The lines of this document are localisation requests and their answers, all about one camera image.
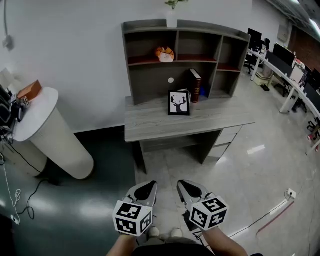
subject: red book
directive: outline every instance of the red book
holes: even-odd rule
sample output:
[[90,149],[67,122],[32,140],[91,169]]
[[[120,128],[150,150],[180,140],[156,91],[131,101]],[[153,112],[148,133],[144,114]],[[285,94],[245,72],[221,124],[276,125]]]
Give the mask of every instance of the red book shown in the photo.
[[202,78],[195,69],[190,69],[190,73],[192,78],[190,88],[189,88],[189,91],[191,93],[191,102],[197,103],[199,101],[199,93],[200,93]]

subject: white round table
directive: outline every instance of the white round table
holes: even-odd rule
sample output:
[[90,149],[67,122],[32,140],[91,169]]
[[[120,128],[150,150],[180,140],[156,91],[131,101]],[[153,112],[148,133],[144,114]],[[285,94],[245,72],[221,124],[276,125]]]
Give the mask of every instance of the white round table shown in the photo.
[[43,88],[16,124],[13,139],[20,143],[30,140],[60,168],[82,180],[91,174],[94,160],[59,113],[58,98],[56,89]]

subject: white wall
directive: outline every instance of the white wall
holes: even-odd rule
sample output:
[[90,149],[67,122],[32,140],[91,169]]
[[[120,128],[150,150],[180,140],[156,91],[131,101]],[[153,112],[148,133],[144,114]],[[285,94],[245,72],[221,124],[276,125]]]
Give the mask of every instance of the white wall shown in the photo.
[[[7,0],[15,48],[0,47],[0,70],[24,85],[39,79],[57,89],[58,108],[75,132],[123,125],[130,89],[121,23],[164,18],[164,1]],[[252,0],[190,0],[177,12],[179,19],[246,31],[251,6]],[[3,35],[2,14],[0,21]]]
[[[279,26],[289,27],[289,39],[283,43],[278,40]],[[252,12],[249,28],[262,33],[262,40],[270,40],[270,50],[274,49],[275,43],[288,46],[292,31],[292,24],[286,17],[265,0],[252,0]]]

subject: desk drawer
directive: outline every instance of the desk drawer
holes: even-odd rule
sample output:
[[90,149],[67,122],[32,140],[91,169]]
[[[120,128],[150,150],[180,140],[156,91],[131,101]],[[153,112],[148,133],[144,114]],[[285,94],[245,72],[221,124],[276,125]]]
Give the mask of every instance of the desk drawer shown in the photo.
[[221,132],[220,136],[222,136],[222,135],[230,135],[230,134],[237,134],[240,131],[241,127],[242,127],[242,125],[235,126],[235,127],[230,127],[230,128],[225,128]]
[[224,152],[226,151],[226,149],[229,147],[229,145],[230,144],[213,147],[208,156],[212,157],[212,158],[220,158],[220,157],[222,157]]
[[220,135],[214,145],[217,146],[217,145],[221,145],[221,144],[230,143],[234,140],[236,135],[237,135],[236,133],[227,134],[227,135]]

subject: power outlet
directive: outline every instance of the power outlet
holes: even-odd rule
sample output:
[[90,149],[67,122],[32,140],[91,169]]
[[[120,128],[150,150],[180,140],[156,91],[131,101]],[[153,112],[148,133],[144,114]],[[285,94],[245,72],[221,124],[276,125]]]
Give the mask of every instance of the power outlet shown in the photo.
[[15,224],[20,225],[20,220],[18,220],[18,218],[15,218],[13,215],[11,215],[11,220],[13,220]]
[[287,191],[286,191],[286,195],[290,198],[292,198],[292,199],[296,199],[296,197],[297,197],[297,193],[296,192],[294,192],[291,188],[289,188]]

